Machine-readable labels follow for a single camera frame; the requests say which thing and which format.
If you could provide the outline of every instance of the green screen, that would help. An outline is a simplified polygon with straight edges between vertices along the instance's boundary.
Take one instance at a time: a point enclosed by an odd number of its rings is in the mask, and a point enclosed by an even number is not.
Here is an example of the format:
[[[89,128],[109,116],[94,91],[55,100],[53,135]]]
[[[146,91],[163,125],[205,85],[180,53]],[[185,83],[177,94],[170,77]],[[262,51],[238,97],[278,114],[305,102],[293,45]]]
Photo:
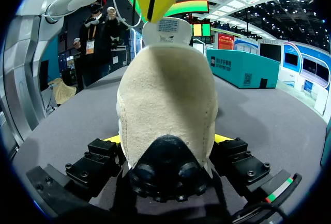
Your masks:
[[[210,36],[210,24],[202,24],[202,36]]]

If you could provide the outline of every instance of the label sticker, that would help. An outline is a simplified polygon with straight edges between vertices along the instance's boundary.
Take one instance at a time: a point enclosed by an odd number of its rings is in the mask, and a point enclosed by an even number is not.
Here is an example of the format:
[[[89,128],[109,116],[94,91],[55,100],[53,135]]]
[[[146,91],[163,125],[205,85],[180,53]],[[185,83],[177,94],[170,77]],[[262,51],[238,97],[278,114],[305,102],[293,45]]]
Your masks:
[[[178,24],[178,20],[162,19],[159,21],[159,32],[177,33]]]
[[[118,56],[113,57],[113,64],[116,64],[116,63],[118,63]]]

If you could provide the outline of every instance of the black jacket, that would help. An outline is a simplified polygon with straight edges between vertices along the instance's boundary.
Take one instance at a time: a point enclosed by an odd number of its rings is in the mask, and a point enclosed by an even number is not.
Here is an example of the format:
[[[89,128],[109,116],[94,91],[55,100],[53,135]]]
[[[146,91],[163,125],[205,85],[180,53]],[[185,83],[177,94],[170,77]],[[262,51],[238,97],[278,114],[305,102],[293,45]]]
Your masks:
[[[118,37],[120,33],[119,21],[114,19],[108,20],[108,16],[102,14],[99,19],[99,24],[96,25],[96,32],[94,37],[94,53],[86,55],[86,43],[89,32],[89,39],[93,37],[95,25],[91,25],[87,28],[82,25],[79,31],[79,38],[81,47],[78,49],[81,52],[79,58],[79,64],[81,67],[99,66],[108,64],[111,60],[111,49],[116,48],[111,37]]]

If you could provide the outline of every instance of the teal display box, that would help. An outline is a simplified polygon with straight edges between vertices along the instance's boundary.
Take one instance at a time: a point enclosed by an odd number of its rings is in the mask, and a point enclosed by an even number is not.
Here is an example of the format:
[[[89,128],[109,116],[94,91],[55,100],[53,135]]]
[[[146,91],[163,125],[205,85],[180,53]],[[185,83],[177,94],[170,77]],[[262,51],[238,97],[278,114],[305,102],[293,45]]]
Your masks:
[[[214,75],[238,88],[275,88],[279,62],[256,54],[232,50],[207,50]]]

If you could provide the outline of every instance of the red sign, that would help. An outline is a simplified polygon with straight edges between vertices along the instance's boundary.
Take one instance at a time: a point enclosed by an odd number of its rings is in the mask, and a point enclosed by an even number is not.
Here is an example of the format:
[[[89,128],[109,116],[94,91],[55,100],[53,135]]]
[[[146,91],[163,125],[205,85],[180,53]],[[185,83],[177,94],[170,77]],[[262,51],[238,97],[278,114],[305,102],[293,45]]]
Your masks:
[[[218,34],[218,49],[234,50],[234,36]]]

